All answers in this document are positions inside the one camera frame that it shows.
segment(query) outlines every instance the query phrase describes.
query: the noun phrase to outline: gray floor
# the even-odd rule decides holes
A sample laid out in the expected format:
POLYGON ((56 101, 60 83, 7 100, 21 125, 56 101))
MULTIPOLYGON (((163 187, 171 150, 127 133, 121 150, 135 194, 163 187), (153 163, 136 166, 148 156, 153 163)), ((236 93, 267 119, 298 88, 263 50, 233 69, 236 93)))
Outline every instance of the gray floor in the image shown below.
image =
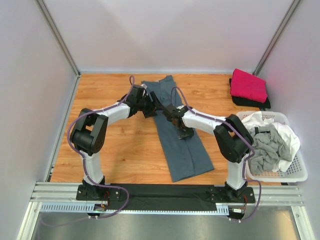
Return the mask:
MULTIPOLYGON (((84 213, 45 213, 43 221, 63 224, 84 213)), ((118 214, 84 220, 63 227, 37 223, 33 240, 298 240, 290 207, 259 208, 248 222, 230 222, 224 216, 118 214)))

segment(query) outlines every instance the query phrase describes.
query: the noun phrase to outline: white wall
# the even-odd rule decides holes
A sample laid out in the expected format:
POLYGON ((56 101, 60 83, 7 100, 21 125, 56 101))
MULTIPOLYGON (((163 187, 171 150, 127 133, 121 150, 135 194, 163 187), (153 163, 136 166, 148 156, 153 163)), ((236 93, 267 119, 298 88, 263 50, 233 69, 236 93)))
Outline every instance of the white wall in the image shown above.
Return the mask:
POLYGON ((0 7, 0 235, 16 239, 76 80, 34 0, 0 7))
POLYGON ((272 110, 287 115, 301 140, 308 180, 299 184, 313 231, 320 239, 320 1, 304 0, 273 50, 260 77, 272 110))
POLYGON ((94 72, 252 72, 292 0, 45 0, 94 72))

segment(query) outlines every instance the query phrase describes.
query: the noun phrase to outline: black folded clothing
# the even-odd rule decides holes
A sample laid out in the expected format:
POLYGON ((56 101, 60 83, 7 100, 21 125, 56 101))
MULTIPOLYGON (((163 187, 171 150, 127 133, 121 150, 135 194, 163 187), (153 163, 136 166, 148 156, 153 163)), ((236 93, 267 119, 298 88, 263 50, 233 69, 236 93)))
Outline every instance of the black folded clothing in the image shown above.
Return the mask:
POLYGON ((269 101, 269 98, 266 98, 264 103, 258 102, 258 101, 253 101, 244 97, 240 96, 231 96, 232 97, 232 102, 234 102, 238 106, 246 106, 246 107, 256 107, 260 109, 270 109, 271 104, 269 101))

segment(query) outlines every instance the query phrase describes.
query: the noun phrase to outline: gray cloth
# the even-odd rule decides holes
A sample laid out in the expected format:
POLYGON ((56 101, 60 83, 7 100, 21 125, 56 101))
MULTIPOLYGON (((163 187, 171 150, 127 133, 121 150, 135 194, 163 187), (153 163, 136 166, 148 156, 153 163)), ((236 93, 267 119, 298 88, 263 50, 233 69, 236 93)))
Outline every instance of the gray cloth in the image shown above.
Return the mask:
MULTIPOLYGON (((142 83, 147 86, 148 93, 154 91, 165 107, 171 103, 171 89, 176 86, 171 75, 160 81, 143 81, 142 83)), ((172 98, 176 107, 183 105, 177 91, 174 91, 172 98)), ((154 117, 154 121, 173 182, 214 169, 210 157, 196 132, 193 137, 179 139, 181 132, 171 122, 167 121, 162 111, 156 113, 157 116, 154 117)))
POLYGON ((290 148, 273 124, 255 127, 250 129, 249 132, 253 137, 252 147, 255 150, 255 155, 249 160, 251 173, 272 172, 280 159, 291 161, 290 148))

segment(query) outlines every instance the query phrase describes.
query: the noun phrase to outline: clothing in basket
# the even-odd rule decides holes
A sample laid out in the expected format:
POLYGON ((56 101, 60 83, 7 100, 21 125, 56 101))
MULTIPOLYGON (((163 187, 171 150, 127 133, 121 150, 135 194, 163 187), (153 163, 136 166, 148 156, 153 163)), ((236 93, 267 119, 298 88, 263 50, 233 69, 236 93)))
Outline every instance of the clothing in basket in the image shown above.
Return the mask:
POLYGON ((242 119, 242 123, 248 130, 254 129, 255 127, 268 126, 269 124, 272 124, 275 127, 278 134, 290 149, 290 161, 279 158, 279 161, 274 165, 272 172, 277 172, 279 170, 286 172, 300 148, 300 140, 293 130, 286 124, 275 122, 273 118, 263 119, 261 111, 254 112, 245 117, 242 119))
POLYGON ((256 126, 250 129, 249 133, 255 150, 255 155, 248 161, 251 173, 271 172, 280 159, 292 161, 289 147, 271 123, 267 126, 256 126))

